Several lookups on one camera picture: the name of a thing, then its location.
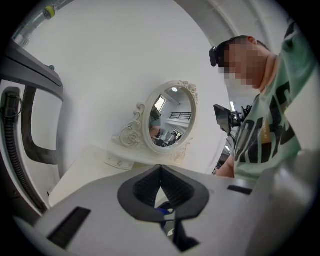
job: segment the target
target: window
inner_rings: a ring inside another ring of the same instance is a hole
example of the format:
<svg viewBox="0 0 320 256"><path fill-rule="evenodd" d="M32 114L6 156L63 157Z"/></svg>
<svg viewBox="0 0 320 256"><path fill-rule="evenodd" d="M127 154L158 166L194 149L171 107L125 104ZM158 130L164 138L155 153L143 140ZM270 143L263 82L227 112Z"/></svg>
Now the window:
<svg viewBox="0 0 320 256"><path fill-rule="evenodd" d="M176 138L178 139L180 136L182 136L182 133L178 132L177 130L173 130L174 132L176 132Z"/></svg>
<svg viewBox="0 0 320 256"><path fill-rule="evenodd" d="M161 112L162 108L164 107L166 102L166 99L164 99L163 97L160 96L160 98L158 99L158 101L154 104L154 106L159 110L159 112Z"/></svg>

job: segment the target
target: black slot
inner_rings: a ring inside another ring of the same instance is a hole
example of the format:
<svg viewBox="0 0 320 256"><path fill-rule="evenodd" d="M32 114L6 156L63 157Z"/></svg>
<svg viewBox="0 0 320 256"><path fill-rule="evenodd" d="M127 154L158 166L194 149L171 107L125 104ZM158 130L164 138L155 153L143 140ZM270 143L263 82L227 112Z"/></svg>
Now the black slot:
<svg viewBox="0 0 320 256"><path fill-rule="evenodd" d="M91 210L82 207L75 208L52 234L49 235L48 240L60 248L65 249L90 212Z"/></svg>
<svg viewBox="0 0 320 256"><path fill-rule="evenodd" d="M245 194L245 195L248 195L248 196L252 192L252 189L250 189L250 188L241 187L241 186L235 186L235 185L230 185L230 186L228 186L227 189L235 191L235 192L239 192L239 193L242 193L242 194Z"/></svg>
<svg viewBox="0 0 320 256"><path fill-rule="evenodd" d="M175 222L173 243L180 250L180 252L185 252L200 244L193 237L187 236L181 221Z"/></svg>

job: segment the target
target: oval mirror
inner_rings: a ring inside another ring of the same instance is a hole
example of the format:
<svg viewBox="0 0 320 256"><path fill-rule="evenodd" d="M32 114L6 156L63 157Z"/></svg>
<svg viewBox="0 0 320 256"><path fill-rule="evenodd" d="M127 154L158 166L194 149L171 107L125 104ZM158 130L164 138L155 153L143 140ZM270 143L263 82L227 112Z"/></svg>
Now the oval mirror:
<svg viewBox="0 0 320 256"><path fill-rule="evenodd" d="M171 147L187 133L192 120L190 99L181 87L171 87L153 103L149 116L149 135L157 147Z"/></svg>

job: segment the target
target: man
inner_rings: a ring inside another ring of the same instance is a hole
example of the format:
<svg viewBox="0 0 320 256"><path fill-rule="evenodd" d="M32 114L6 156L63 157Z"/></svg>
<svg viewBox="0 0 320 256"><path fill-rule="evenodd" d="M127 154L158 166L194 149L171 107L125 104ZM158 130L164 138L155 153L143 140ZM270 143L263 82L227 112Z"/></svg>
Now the man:
<svg viewBox="0 0 320 256"><path fill-rule="evenodd" d="M276 55L251 36L238 36L210 51L211 65L259 90L217 176L257 181L261 173L296 156L300 145L284 112L304 87L317 60L292 23Z"/></svg>
<svg viewBox="0 0 320 256"><path fill-rule="evenodd" d="M173 133L171 133L172 136L170 137L170 139L168 140L168 146L171 146L172 144L176 143L177 140L177 133L174 131Z"/></svg>
<svg viewBox="0 0 320 256"><path fill-rule="evenodd" d="M152 107L150 117L149 117L149 134L153 138L156 136L161 128L161 114L156 106Z"/></svg>

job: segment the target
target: white tabletop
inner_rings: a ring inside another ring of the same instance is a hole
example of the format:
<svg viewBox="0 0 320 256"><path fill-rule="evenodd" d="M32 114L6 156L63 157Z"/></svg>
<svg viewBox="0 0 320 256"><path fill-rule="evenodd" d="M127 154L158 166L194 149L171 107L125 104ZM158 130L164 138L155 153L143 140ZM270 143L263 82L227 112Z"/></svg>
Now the white tabletop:
<svg viewBox="0 0 320 256"><path fill-rule="evenodd" d="M107 151L94 145L88 145L80 157L71 165L49 196L51 207L88 183L127 172L106 164Z"/></svg>

